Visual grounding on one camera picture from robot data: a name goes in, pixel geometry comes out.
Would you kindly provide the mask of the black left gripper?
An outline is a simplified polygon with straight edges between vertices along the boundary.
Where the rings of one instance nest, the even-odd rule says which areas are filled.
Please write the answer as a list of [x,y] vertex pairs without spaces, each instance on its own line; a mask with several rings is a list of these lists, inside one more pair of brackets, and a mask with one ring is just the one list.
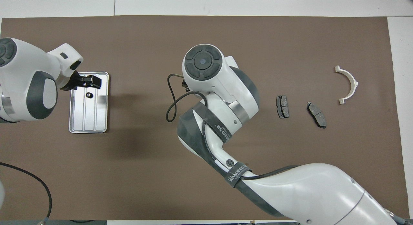
[[93,87],[100,89],[102,80],[94,75],[80,76],[79,73],[74,70],[70,77],[66,77],[62,72],[59,74],[59,89],[62,91],[70,91],[77,89],[77,87]]

